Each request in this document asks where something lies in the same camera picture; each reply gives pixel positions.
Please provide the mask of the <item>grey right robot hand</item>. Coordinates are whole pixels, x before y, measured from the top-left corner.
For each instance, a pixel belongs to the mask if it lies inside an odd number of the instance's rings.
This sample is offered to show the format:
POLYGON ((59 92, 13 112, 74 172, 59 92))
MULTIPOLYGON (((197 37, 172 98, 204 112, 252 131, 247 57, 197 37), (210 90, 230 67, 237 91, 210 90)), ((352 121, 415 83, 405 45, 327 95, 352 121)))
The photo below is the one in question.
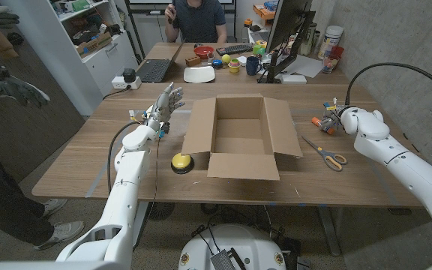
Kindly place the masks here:
POLYGON ((333 134, 341 127, 341 113, 346 108, 344 105, 338 104, 338 99, 333 98, 332 104, 326 102, 323 104, 325 112, 320 120, 319 129, 327 134, 333 134))

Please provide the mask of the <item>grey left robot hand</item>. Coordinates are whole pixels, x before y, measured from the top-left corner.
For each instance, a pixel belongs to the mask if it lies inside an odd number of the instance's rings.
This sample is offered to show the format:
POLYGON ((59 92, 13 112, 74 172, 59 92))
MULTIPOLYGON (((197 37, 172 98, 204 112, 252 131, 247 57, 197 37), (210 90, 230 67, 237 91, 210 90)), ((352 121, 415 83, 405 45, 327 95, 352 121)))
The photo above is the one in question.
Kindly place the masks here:
POLYGON ((151 112, 145 121, 145 125, 152 128, 154 131, 160 130, 161 122, 168 122, 171 114, 185 105, 182 101, 183 88, 173 88, 174 83, 168 85, 154 102, 151 112))

